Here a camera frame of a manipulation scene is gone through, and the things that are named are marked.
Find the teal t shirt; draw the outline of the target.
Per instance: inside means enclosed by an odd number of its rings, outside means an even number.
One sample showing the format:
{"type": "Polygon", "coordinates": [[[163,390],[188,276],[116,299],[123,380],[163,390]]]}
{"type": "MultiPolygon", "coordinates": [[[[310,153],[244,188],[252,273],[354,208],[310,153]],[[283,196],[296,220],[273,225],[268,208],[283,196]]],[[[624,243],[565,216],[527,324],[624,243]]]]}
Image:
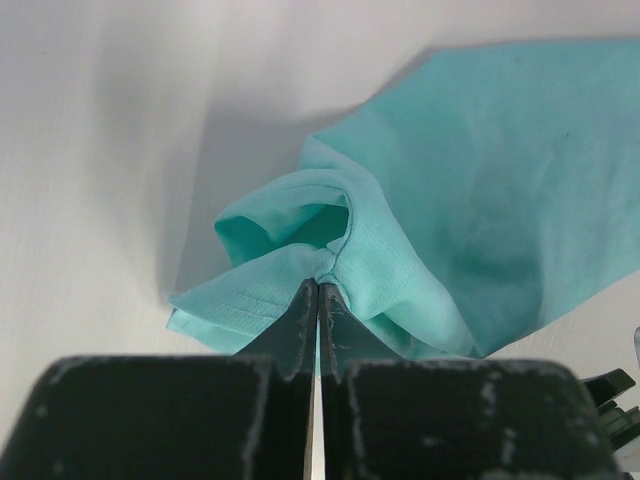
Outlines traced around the teal t shirt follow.
{"type": "Polygon", "coordinates": [[[639,267],[639,44],[435,55],[229,205],[171,330],[234,353],[306,279],[410,359],[485,357],[639,267]]]}

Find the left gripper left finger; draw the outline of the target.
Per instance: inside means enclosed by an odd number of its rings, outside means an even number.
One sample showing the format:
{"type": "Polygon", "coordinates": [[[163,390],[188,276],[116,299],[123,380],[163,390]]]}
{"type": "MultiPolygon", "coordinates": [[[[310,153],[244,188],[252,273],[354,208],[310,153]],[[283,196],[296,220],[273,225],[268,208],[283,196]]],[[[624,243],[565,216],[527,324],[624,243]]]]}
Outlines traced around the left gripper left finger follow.
{"type": "Polygon", "coordinates": [[[317,286],[231,356],[74,356],[35,383],[13,479],[305,479],[317,286]]]}

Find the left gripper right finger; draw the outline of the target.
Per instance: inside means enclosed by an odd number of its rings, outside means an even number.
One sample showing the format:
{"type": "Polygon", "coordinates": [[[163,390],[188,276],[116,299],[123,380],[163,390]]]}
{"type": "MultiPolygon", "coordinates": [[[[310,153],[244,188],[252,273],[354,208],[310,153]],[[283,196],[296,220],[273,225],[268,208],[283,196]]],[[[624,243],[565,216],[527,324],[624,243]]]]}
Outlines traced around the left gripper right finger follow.
{"type": "Polygon", "coordinates": [[[587,389],[539,360],[408,361],[331,284],[318,320],[330,479],[619,479],[587,389]]]}

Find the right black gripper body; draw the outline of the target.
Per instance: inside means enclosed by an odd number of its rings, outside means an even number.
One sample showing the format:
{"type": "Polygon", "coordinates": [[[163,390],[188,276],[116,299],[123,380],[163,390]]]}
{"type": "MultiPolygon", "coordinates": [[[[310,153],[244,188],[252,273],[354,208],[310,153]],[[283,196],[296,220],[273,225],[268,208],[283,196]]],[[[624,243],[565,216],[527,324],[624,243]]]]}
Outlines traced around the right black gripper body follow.
{"type": "Polygon", "coordinates": [[[582,381],[589,392],[601,425],[616,455],[639,454],[639,407],[624,410],[616,400],[636,386],[624,370],[618,368],[582,381]]]}

